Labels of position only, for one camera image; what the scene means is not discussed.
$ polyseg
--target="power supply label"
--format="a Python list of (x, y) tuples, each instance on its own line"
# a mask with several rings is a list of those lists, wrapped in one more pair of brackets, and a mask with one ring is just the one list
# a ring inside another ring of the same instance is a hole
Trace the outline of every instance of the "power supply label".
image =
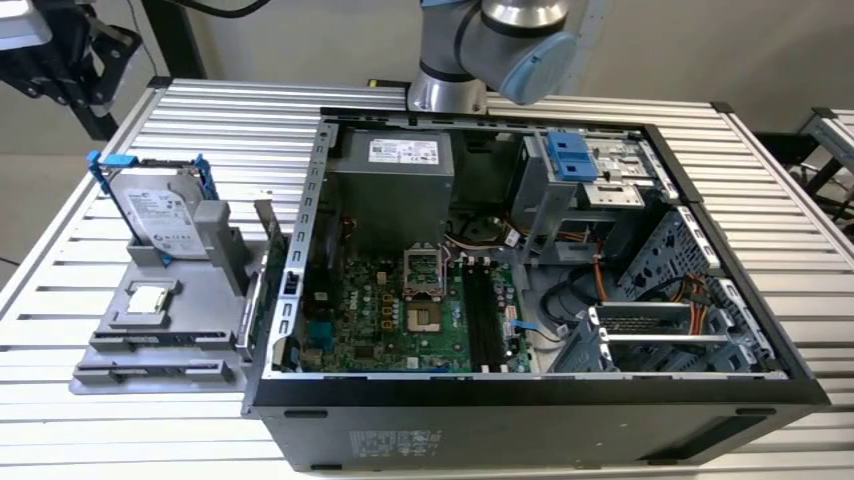
[(368, 162), (439, 165), (439, 142), (421, 140), (371, 140)]

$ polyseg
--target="power cable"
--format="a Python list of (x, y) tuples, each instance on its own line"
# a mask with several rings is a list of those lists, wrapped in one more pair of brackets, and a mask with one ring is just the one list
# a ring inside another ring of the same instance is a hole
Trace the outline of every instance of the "power cable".
[(248, 15), (252, 15), (255, 12), (257, 12), (271, 2), (271, 0), (256, 0), (253, 3), (251, 3), (245, 7), (239, 8), (236, 10), (223, 10), (220, 8), (199, 3), (195, 0), (164, 0), (164, 1), (219, 18), (243, 18)]
[[(143, 31), (138, 28), (138, 19), (136, 18), (136, 8), (133, 7), (133, 0), (125, 0), (128, 2), (128, 7), (130, 8), (130, 18), (133, 19), (133, 28), (136, 28), (136, 32), (141, 35)], [(151, 68), (155, 71), (155, 77), (160, 76), (160, 72), (157, 71), (157, 64), (155, 63), (155, 57), (151, 55), (151, 50), (148, 50), (148, 42), (143, 40), (143, 50), (145, 50), (145, 55), (148, 56), (148, 60), (151, 61)]]

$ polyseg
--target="gray wall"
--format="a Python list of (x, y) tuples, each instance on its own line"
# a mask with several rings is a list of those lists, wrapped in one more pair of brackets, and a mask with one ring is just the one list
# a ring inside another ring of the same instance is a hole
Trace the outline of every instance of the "gray wall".
[[(208, 0), (235, 8), (245, 1)], [(255, 15), (192, 15), (211, 74), (229, 80), (364, 85), (408, 81), (417, 71), (420, 10), (415, 0), (276, 0)]]
[(616, 0), (580, 94), (730, 102), (754, 129), (854, 107), (854, 1)]
[[(143, 39), (157, 62), (160, 73), (167, 72), (157, 44), (138, 0), (136, 6)], [(96, 4), (98, 18), (110, 25), (134, 30), (130, 11), (125, 0), (101, 0)], [(153, 75), (153, 69), (145, 52), (140, 48), (133, 57), (128, 75), (118, 90), (113, 115), (118, 121), (129, 112)], [(102, 144), (92, 142), (70, 110), (44, 97), (32, 100), (21, 95), (5, 83), (0, 82), (0, 154), (26, 155), (82, 155)]]
[[(575, 11), (584, 3), (576, 2)], [(224, 78), (363, 85), (368, 78), (412, 77), (416, 4), (283, 0), (241, 20), (193, 20), (196, 28), (217, 33), (201, 48), (208, 55), (216, 50), (213, 73)], [(612, 4), (579, 94), (724, 100), (758, 129), (794, 128), (815, 105), (854, 106), (854, 1)]]

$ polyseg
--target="slotted aluminum surface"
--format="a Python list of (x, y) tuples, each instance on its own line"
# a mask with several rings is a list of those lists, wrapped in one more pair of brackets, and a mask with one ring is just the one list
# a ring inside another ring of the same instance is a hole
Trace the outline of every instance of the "slotted aluminum surface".
[[(400, 109), (403, 104), (403, 92), (395, 89), (176, 81), (168, 90), (148, 92), (106, 150), (181, 159), (204, 152), (220, 194), (231, 202), (233, 223), (244, 235), (259, 235), (249, 207), (257, 196), (272, 196), (285, 230), (292, 222), (317, 107)], [(732, 120), (706, 104), (575, 98), (512, 108), (492, 99), (492, 112), (659, 125), (834, 402), (826, 413), (702, 467), (519, 470), (501, 471), (501, 477), (643, 474), (644, 478), (788, 480), (810, 475), (804, 470), (820, 470), (815, 475), (823, 479), (851, 478), (850, 255), (822, 233), (826, 226), (788, 195), (788, 187), (779, 186), (779, 173), (744, 142)], [(9, 466), (0, 477), (116, 478), (133, 472), (147, 478), (301, 478), (281, 460), (261, 422), (240, 419), (240, 394), (77, 397), (68, 393), (73, 365), (128, 261), (126, 238), (117, 212), (84, 179), (0, 293), (0, 345), (5, 346), (0, 348), (0, 465)], [(775, 257), (774, 252), (786, 255)], [(468, 478), (497, 474), (464, 473)], [(459, 478), (463, 473), (381, 476)]]

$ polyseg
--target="blue plastic latch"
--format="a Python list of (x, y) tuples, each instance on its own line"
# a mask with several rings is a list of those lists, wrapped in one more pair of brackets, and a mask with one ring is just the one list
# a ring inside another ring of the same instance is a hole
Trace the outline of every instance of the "blue plastic latch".
[(578, 133), (548, 132), (545, 150), (555, 166), (555, 177), (565, 182), (592, 182), (599, 169)]
[(204, 193), (205, 200), (219, 200), (219, 192), (216, 191), (216, 184), (213, 183), (213, 175), (211, 175), (211, 164), (204, 159), (201, 154), (192, 161), (193, 167), (199, 169), (199, 176), (201, 177), (201, 191)]
[(110, 153), (101, 161), (101, 167), (104, 168), (130, 168), (138, 163), (138, 157), (133, 155), (122, 155), (120, 153)]

